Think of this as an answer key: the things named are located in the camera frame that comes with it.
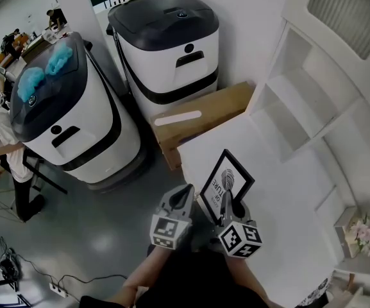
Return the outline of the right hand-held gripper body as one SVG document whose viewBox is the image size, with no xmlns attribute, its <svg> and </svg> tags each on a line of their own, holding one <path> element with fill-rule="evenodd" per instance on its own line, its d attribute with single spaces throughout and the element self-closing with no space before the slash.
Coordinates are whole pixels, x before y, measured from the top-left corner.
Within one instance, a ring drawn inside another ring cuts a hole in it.
<svg viewBox="0 0 370 308">
<path fill-rule="evenodd" d="M 262 246 L 258 228 L 232 221 L 218 236 L 229 257 L 249 258 Z"/>
</svg>

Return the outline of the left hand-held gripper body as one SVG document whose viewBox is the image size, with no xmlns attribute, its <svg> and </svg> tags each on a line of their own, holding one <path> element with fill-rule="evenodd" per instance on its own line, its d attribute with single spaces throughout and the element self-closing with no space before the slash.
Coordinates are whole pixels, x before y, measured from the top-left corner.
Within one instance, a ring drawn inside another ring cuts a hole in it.
<svg viewBox="0 0 370 308">
<path fill-rule="evenodd" d="M 166 249 L 178 249 L 191 226 L 189 211 L 169 212 L 165 209 L 156 209 L 149 231 L 151 244 Z"/>
</svg>

